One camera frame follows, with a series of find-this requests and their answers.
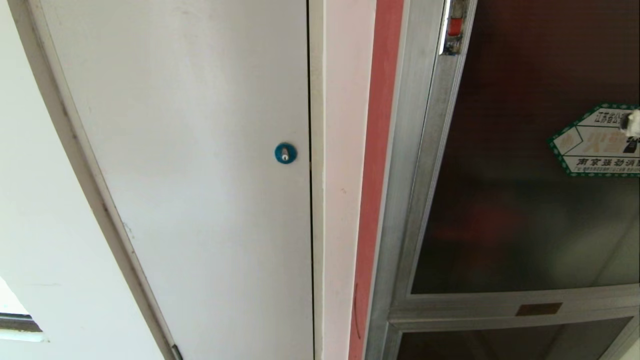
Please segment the window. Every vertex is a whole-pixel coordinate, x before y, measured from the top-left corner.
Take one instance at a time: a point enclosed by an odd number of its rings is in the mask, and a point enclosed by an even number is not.
[[[44,341],[38,324],[0,277],[0,339]]]

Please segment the metal frame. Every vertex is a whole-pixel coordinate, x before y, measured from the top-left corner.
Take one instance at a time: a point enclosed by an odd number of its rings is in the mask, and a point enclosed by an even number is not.
[[[405,0],[377,244],[366,360],[395,360],[403,332],[496,329],[633,317],[601,359],[639,336],[638,284],[505,293],[411,294],[456,103],[477,0],[469,1],[459,56],[438,56],[445,1]],[[554,315],[518,316],[522,304],[562,302]]]
[[[0,313],[0,329],[20,332],[42,332],[31,315]]]

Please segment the red stripe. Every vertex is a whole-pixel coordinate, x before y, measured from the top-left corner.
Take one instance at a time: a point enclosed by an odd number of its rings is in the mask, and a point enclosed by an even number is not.
[[[403,3],[403,0],[378,0],[376,5],[349,360],[361,360],[364,351]]]

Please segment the hexagonal sticker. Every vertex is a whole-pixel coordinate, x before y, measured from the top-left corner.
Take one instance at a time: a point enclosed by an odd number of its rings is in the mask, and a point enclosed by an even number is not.
[[[640,177],[640,138],[627,137],[620,122],[638,105],[603,103],[548,140],[571,176]]]

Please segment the white wall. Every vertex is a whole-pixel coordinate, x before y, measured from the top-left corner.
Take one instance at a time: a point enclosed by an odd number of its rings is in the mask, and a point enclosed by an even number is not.
[[[0,1],[0,275],[49,342],[2,360],[161,359],[77,182]]]
[[[636,340],[636,342],[629,348],[627,353],[620,360],[638,360],[640,359],[640,340]]]
[[[346,360],[376,1],[324,5],[323,359]]]

